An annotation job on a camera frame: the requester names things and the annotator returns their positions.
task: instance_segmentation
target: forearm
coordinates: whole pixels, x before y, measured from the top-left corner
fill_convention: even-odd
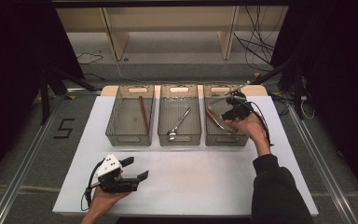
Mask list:
[[[251,136],[251,139],[255,142],[258,157],[271,154],[269,140],[267,140],[267,137],[264,134],[253,135]]]
[[[102,215],[103,214],[98,211],[88,211],[88,213],[83,217],[81,224],[95,224]]]
[[[279,166],[275,156],[259,157],[254,166],[257,174],[252,203],[254,223],[312,223],[292,174]]]

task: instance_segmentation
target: human hand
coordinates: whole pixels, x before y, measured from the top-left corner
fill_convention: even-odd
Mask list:
[[[242,130],[255,142],[258,156],[271,154],[269,140],[267,139],[263,124],[254,113],[251,113],[243,120],[226,120],[226,122],[228,125]]]
[[[94,196],[92,198],[91,205],[89,207],[88,213],[84,216],[82,220],[82,224],[91,224],[96,223],[97,220],[106,214],[109,209],[117,203],[119,200],[127,197],[131,192],[125,193],[117,193],[117,194],[110,194],[103,192],[103,190],[97,186],[94,191]]]

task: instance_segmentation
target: white table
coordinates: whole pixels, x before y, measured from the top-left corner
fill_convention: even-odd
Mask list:
[[[201,120],[205,117],[200,95]],[[196,147],[162,147],[159,145],[157,122],[159,91],[156,91],[155,125],[150,147],[113,147],[105,130],[115,101],[114,96],[97,97],[89,121],[81,137],[72,165],[65,178],[53,212],[81,215],[80,198],[88,185],[97,162],[113,152],[119,160],[130,156],[134,164],[124,168],[123,175],[136,176],[146,170],[149,177],[138,191],[119,201],[109,215],[120,217],[249,217],[251,215],[257,157],[249,140],[245,147],[206,147],[202,126],[200,145]],[[267,121],[272,153],[280,166],[293,174],[298,190],[310,213],[318,210],[310,196],[283,126],[269,96],[248,96],[263,112]]]

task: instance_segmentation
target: spoon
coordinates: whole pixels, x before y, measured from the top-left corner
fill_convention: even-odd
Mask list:
[[[170,129],[170,130],[167,132],[167,135],[170,136],[170,139],[169,139],[170,142],[173,141],[173,140],[175,140],[175,138],[176,138],[176,131],[177,131],[177,129],[178,129],[180,123],[182,123],[182,120],[184,120],[185,117],[187,116],[188,112],[190,112],[190,107],[187,109],[187,111],[185,112],[185,114],[179,119],[179,122],[176,124],[176,126],[175,126],[174,128],[172,128],[172,129]]]

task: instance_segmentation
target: transparent plastic bin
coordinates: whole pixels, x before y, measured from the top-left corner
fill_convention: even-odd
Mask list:
[[[174,128],[190,107],[187,116],[170,139],[168,131]],[[197,85],[162,85],[159,100],[158,139],[162,146],[198,146],[201,122]]]
[[[204,85],[204,103],[205,103],[205,145],[206,146],[225,146],[225,147],[244,147],[249,137],[244,132],[229,133],[221,129],[206,112],[211,102],[217,102],[210,105],[216,115],[221,115],[232,109],[226,100],[216,101],[227,97],[226,93],[237,89],[238,85]]]
[[[154,86],[119,86],[106,136],[113,146],[150,146]]]

